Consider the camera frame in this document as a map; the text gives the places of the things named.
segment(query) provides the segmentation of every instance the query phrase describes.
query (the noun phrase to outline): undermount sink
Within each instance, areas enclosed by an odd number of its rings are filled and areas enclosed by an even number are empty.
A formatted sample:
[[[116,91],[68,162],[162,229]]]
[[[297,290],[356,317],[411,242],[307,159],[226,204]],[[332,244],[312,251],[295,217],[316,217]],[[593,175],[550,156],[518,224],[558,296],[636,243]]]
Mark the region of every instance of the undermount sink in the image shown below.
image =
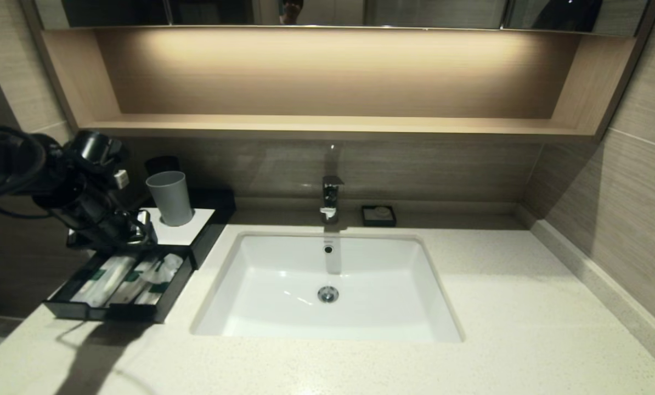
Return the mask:
[[[417,240],[239,237],[195,335],[461,342]]]

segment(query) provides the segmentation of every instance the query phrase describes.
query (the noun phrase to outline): soap dish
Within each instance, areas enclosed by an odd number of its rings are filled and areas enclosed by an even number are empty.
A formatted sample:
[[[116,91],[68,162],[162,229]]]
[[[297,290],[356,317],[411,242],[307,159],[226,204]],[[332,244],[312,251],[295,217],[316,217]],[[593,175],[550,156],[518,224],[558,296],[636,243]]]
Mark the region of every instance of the soap dish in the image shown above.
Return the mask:
[[[391,206],[362,206],[362,220],[365,227],[393,228],[396,213]]]

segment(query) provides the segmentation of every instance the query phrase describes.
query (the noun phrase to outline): mirror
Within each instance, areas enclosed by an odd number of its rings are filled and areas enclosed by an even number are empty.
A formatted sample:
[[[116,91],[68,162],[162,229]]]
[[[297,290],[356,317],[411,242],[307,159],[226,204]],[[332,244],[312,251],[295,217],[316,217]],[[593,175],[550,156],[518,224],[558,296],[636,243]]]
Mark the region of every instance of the mirror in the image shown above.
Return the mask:
[[[506,0],[169,0],[174,25],[498,29]]]
[[[512,0],[505,27],[633,36],[648,0]]]

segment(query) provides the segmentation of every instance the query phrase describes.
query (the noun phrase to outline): faucet handle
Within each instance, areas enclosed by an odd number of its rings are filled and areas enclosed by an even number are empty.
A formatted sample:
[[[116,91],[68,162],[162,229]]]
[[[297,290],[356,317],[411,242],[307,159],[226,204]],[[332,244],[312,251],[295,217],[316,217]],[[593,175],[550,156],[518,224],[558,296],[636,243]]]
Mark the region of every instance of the faucet handle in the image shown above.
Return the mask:
[[[323,188],[326,187],[338,187],[339,185],[344,185],[345,183],[340,180],[338,176],[325,176],[323,177]]]

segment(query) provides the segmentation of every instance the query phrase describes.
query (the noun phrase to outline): sink drain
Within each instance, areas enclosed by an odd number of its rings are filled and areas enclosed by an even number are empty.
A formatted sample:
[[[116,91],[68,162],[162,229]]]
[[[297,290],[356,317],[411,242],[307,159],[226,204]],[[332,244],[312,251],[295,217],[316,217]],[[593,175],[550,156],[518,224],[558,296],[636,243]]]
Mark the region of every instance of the sink drain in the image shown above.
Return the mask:
[[[318,298],[322,303],[334,303],[338,297],[340,297],[340,293],[337,288],[330,287],[330,285],[318,290]]]

